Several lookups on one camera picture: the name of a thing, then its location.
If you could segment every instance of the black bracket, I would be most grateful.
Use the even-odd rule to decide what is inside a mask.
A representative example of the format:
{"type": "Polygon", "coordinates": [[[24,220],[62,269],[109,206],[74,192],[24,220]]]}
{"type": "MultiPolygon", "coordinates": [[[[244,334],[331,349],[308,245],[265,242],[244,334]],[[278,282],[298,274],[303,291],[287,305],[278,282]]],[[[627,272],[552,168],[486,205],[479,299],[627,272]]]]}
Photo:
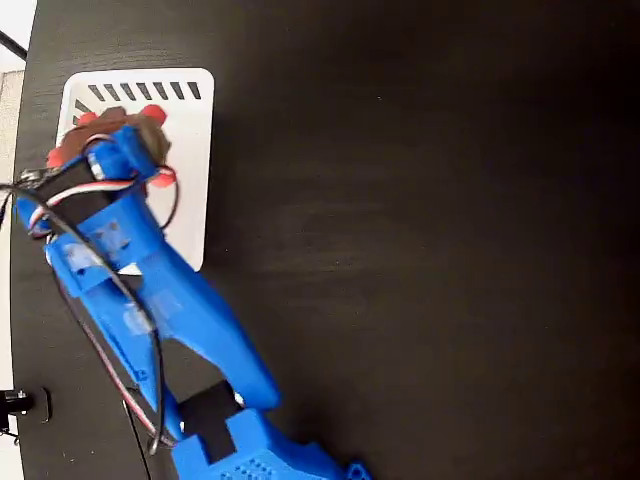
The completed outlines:
{"type": "Polygon", "coordinates": [[[184,420],[184,434],[200,436],[210,462],[217,462],[236,451],[226,420],[242,407],[229,383],[221,381],[195,394],[182,402],[178,410],[184,420]]]}
{"type": "MultiPolygon", "coordinates": [[[[42,387],[39,392],[45,408],[44,419],[41,423],[47,423],[51,419],[51,394],[49,390],[42,387]]],[[[9,415],[27,415],[36,405],[33,395],[24,390],[0,390],[0,436],[8,435],[13,437],[13,443],[18,444],[19,438],[15,433],[9,431],[9,415]]]]}

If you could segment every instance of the black table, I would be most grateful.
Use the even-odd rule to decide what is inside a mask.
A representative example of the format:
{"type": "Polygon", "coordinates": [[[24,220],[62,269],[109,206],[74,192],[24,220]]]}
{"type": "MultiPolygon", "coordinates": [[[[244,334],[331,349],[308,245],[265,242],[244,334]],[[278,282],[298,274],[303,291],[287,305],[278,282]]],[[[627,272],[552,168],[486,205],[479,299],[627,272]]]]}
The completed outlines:
{"type": "MultiPolygon", "coordinates": [[[[203,272],[278,380],[279,427],[380,479],[635,478],[634,5],[43,1],[16,171],[73,73],[205,67],[203,272]]],[[[11,248],[15,383],[54,399],[20,422],[26,478],[143,478],[40,246],[14,228],[11,248]]],[[[167,350],[179,395],[215,376],[167,350]]]]}

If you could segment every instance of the wire bundle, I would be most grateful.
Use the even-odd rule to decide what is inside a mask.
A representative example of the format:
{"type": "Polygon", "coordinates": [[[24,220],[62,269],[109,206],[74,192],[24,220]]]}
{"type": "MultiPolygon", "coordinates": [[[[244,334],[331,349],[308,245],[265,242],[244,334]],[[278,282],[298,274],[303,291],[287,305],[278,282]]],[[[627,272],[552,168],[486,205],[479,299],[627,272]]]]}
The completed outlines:
{"type": "MultiPolygon", "coordinates": [[[[177,181],[176,172],[173,168],[165,165],[158,169],[158,173],[160,175],[171,176],[173,179],[173,183],[175,185],[174,187],[175,195],[174,195],[173,206],[169,214],[169,217],[161,227],[162,229],[165,229],[175,217],[175,213],[177,211],[178,202],[179,202],[180,190],[179,190],[179,184],[177,181]]],[[[80,232],[77,225],[67,221],[62,215],[57,213],[54,209],[56,205],[59,205],[61,202],[63,202],[67,198],[70,198],[75,195],[81,195],[84,193],[98,192],[98,191],[110,191],[110,192],[124,191],[127,188],[132,188],[135,185],[136,185],[135,180],[97,181],[97,182],[76,185],[74,187],[66,189],[52,196],[48,200],[44,200],[35,192],[19,184],[0,183],[0,191],[8,192],[8,195],[5,197],[2,204],[0,205],[0,226],[6,214],[8,200],[12,195],[26,198],[31,202],[35,203],[37,205],[37,208],[34,210],[34,212],[32,213],[29,219],[29,230],[32,231],[33,227],[35,227],[35,225],[41,219],[47,218],[53,223],[55,223],[61,230],[70,234],[79,244],[84,246],[87,249],[87,251],[90,252],[96,264],[104,268],[109,273],[109,276],[111,277],[111,280],[113,281],[114,285],[118,289],[120,289],[122,293],[128,298],[128,300],[132,303],[133,307],[139,313],[140,318],[146,323],[146,326],[148,327],[147,330],[149,331],[149,336],[151,338],[153,358],[154,358],[154,369],[156,373],[157,418],[156,418],[155,425],[147,417],[147,415],[145,414],[140,404],[133,397],[131,392],[125,386],[124,382],[118,376],[118,373],[116,372],[113,364],[109,360],[109,357],[107,356],[106,352],[98,342],[91,328],[89,328],[89,326],[81,319],[81,316],[78,315],[78,313],[73,308],[73,305],[70,299],[64,292],[60,284],[60,281],[54,272],[54,279],[55,279],[56,286],[63,300],[67,304],[71,315],[76,320],[80,328],[83,330],[85,336],[91,343],[94,351],[96,352],[96,354],[98,355],[98,358],[100,359],[100,362],[102,363],[105,370],[107,371],[107,374],[113,381],[115,387],[120,392],[126,406],[129,407],[131,411],[133,411],[133,413],[139,418],[140,422],[144,425],[144,427],[147,429],[149,434],[152,436],[151,441],[148,445],[148,452],[149,454],[154,455],[157,452],[158,446],[161,443],[166,446],[173,446],[174,444],[174,442],[170,438],[168,438],[163,434],[164,414],[165,414],[165,404],[166,404],[165,402],[166,382],[164,377],[164,361],[162,356],[161,340],[160,340],[160,335],[158,333],[158,329],[155,325],[155,322],[153,321],[153,317],[151,316],[150,312],[148,311],[146,306],[140,301],[136,292],[131,287],[129,287],[126,281],[124,281],[124,279],[122,278],[122,275],[120,275],[120,273],[118,273],[115,270],[115,268],[111,265],[109,260],[100,253],[100,251],[95,247],[95,245],[88,238],[86,238],[82,234],[82,232],[80,232]]]]}

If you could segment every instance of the white plastic container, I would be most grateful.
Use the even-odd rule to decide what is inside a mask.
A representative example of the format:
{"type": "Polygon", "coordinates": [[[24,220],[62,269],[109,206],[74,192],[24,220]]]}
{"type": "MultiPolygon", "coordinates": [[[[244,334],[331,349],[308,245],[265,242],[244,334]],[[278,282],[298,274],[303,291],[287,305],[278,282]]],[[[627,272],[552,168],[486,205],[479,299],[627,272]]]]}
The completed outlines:
{"type": "MultiPolygon", "coordinates": [[[[213,99],[213,77],[201,68],[76,73],[64,86],[56,139],[59,145],[86,111],[99,115],[106,108],[122,106],[137,113],[150,103],[160,105],[167,113],[163,130],[171,142],[167,163],[180,181],[180,203],[166,238],[196,271],[204,257],[213,99]]],[[[160,224],[169,215],[173,198],[172,186],[149,185],[149,206],[160,224]]],[[[122,272],[139,274],[135,266],[122,272]]]]}

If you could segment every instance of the white floor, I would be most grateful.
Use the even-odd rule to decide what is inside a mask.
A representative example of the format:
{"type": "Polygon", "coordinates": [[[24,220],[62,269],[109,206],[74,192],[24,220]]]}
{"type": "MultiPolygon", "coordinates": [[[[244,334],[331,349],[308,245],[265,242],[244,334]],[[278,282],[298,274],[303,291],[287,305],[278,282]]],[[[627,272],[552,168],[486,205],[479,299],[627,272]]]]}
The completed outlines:
{"type": "MultiPolygon", "coordinates": [[[[27,48],[37,0],[0,0],[0,30],[27,48]]],[[[24,70],[24,62],[0,47],[0,73],[24,70]]]]}
{"type": "MultiPolygon", "coordinates": [[[[28,48],[37,0],[0,0],[0,30],[28,48]]],[[[13,176],[13,161],[18,128],[25,64],[0,46],[0,181],[13,176]]],[[[0,390],[13,388],[11,336],[9,327],[9,228],[5,219],[0,230],[0,390]]],[[[17,431],[11,418],[11,430],[17,431]]],[[[3,480],[22,480],[20,448],[13,439],[0,437],[0,469],[3,480]]]]}
{"type": "MultiPolygon", "coordinates": [[[[18,110],[22,93],[23,72],[0,73],[0,181],[11,180],[18,128],[18,110]]],[[[5,219],[0,230],[0,390],[13,388],[11,335],[9,330],[9,233],[11,222],[5,219]]],[[[17,431],[11,418],[11,430],[17,431]]],[[[0,437],[2,478],[22,479],[20,449],[13,439],[0,437]]]]}

